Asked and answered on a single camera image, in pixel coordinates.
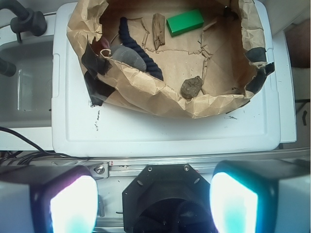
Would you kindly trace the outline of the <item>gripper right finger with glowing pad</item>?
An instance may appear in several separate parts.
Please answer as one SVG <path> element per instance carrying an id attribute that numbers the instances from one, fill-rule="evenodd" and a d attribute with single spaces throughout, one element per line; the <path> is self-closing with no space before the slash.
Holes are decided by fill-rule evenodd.
<path id="1" fill-rule="evenodd" d="M 223 160 L 209 202 L 220 233 L 309 233 L 311 164 L 307 160 Z"/>

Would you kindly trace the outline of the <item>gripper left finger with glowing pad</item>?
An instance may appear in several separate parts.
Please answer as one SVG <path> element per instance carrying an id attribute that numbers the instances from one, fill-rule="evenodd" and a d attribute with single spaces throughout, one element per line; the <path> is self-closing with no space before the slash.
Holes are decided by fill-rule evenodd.
<path id="1" fill-rule="evenodd" d="M 2 166 L 2 233 L 91 233 L 98 187 L 85 166 Z"/>

